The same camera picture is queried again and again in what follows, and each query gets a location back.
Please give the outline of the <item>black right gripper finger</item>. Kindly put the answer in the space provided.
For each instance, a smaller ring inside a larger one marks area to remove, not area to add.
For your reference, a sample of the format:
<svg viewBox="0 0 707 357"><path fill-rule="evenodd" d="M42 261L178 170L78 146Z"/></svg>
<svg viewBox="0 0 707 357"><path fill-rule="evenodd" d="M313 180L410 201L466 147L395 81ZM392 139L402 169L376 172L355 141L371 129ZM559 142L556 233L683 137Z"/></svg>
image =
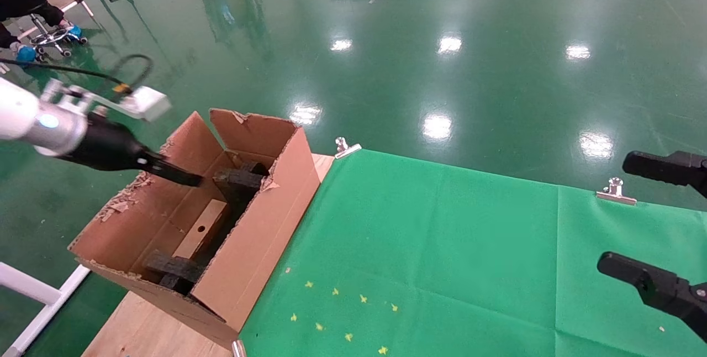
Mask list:
<svg viewBox="0 0 707 357"><path fill-rule="evenodd" d="M630 284L644 305L682 320L706 342L706 282L692 284L671 271L615 252L601 254L598 271Z"/></svg>
<svg viewBox="0 0 707 357"><path fill-rule="evenodd" d="M687 151L675 151L668 156L630 151L624 158L622 170L645 179L690 186L706 197L706 156Z"/></svg>

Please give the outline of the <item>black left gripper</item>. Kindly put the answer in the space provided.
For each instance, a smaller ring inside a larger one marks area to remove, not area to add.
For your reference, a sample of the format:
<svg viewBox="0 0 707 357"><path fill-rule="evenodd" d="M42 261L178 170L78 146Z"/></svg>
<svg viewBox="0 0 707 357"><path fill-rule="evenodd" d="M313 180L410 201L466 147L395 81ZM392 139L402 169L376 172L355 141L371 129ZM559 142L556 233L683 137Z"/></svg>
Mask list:
<svg viewBox="0 0 707 357"><path fill-rule="evenodd" d="M87 116L81 142L58 158L99 171L142 170L189 187L198 187L204 181L203 176L169 163L166 156L151 153L125 125L98 114Z"/></svg>

